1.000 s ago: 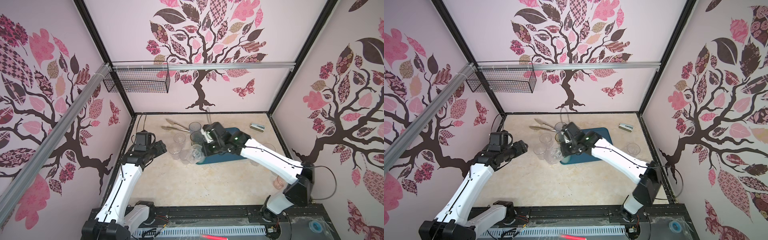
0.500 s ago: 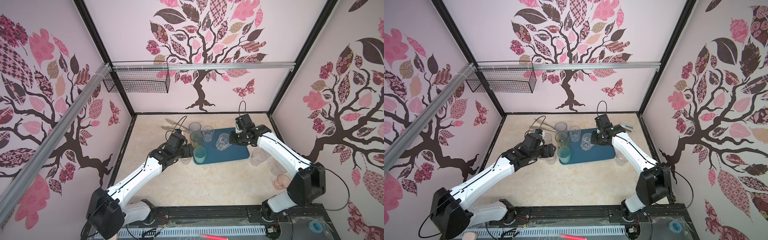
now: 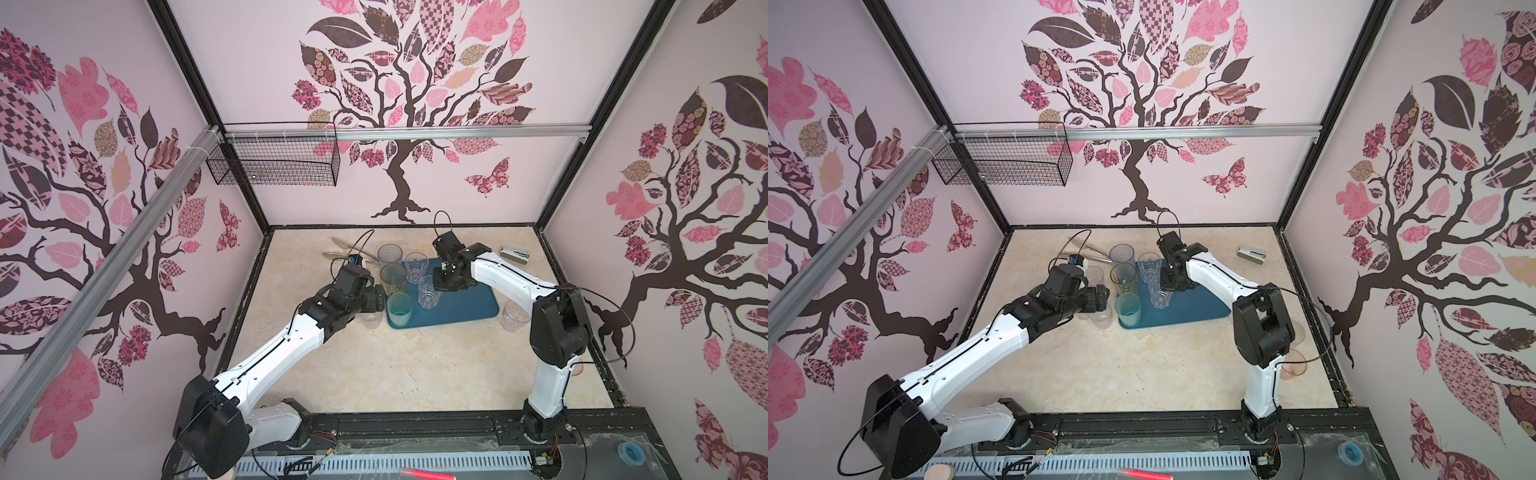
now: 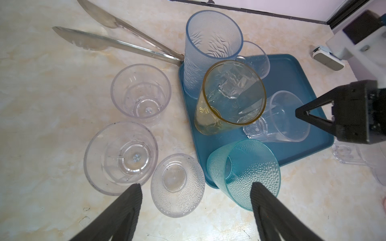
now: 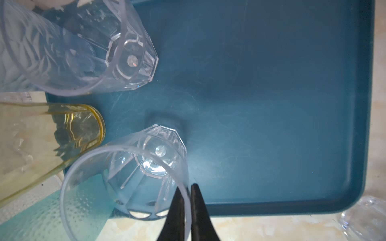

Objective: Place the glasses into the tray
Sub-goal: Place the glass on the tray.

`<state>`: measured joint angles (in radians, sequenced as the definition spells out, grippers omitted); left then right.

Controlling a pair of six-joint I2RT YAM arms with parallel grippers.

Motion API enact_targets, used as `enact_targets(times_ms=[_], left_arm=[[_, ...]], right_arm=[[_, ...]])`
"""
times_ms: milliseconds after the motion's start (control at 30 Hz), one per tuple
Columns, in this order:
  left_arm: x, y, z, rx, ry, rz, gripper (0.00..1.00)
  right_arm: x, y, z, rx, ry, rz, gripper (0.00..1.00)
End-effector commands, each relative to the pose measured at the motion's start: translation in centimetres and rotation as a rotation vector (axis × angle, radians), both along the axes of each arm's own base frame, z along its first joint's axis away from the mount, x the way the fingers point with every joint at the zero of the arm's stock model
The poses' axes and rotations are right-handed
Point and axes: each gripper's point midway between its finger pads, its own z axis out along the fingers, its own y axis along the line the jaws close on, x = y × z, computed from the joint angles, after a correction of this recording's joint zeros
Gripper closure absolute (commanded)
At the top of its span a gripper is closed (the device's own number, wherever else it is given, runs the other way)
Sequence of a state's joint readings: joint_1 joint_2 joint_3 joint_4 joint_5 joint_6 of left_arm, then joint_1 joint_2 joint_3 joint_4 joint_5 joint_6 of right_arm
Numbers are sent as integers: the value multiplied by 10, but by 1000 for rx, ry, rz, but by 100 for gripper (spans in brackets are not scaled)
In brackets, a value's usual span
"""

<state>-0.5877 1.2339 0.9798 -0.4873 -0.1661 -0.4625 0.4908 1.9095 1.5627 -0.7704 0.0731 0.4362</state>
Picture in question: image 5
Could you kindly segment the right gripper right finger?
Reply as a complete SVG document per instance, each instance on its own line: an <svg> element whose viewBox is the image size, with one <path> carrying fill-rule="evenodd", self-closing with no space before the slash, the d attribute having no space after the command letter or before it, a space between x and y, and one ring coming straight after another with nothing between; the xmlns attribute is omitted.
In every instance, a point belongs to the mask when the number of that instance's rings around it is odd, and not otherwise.
<svg viewBox="0 0 386 241"><path fill-rule="evenodd" d="M220 241L209 216L199 185L191 186L192 241Z"/></svg>

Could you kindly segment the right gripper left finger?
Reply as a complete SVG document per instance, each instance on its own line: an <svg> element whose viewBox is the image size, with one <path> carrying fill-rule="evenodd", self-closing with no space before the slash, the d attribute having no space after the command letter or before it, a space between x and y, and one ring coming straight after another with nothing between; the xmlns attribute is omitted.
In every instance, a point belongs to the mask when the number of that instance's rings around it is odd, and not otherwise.
<svg viewBox="0 0 386 241"><path fill-rule="evenodd" d="M157 241L185 240L185 201L177 188Z"/></svg>

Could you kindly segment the clear faceted glass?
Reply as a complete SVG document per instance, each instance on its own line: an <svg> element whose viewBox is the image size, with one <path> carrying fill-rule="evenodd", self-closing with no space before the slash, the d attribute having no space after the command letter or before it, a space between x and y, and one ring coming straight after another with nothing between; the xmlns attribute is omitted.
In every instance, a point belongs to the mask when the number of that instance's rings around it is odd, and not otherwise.
<svg viewBox="0 0 386 241"><path fill-rule="evenodd" d="M159 58L131 1L1 1L1 14L5 2L62 31L59 83L37 90L78 96L135 90L153 80Z"/></svg>
<svg viewBox="0 0 386 241"><path fill-rule="evenodd" d="M135 222L166 221L178 188L185 201L185 240L192 224L187 149L177 130L152 125L96 148L76 160L67 171L60 192L60 213L66 224L65 193L100 174L114 209L110 218Z"/></svg>

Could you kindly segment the teal dotted plastic cup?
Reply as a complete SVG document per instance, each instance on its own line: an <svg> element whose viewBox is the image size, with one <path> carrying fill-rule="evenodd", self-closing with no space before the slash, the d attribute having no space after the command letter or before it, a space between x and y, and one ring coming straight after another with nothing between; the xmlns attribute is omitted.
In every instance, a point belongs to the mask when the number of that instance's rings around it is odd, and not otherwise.
<svg viewBox="0 0 386 241"><path fill-rule="evenodd" d="M1 224L1 240L68 241L59 197L57 191ZM66 224L77 241L95 241L113 209L100 174L66 190Z"/></svg>

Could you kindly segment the yellow transparent cup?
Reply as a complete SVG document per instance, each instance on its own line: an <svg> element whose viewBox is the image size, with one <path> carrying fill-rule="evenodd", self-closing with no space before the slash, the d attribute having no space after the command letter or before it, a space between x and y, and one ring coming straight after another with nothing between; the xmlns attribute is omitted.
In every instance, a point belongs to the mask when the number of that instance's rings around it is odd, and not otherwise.
<svg viewBox="0 0 386 241"><path fill-rule="evenodd" d="M67 168L105 134L90 105L1 102L1 206Z"/></svg>

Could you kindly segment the tall frosted blue cup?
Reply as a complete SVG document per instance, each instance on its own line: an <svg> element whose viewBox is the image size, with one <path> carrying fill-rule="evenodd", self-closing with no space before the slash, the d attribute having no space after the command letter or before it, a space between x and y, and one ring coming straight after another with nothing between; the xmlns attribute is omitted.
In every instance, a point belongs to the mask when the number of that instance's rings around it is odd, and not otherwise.
<svg viewBox="0 0 386 241"><path fill-rule="evenodd" d="M54 87L62 71L61 29L24 7L5 2L1 14L1 91Z"/></svg>

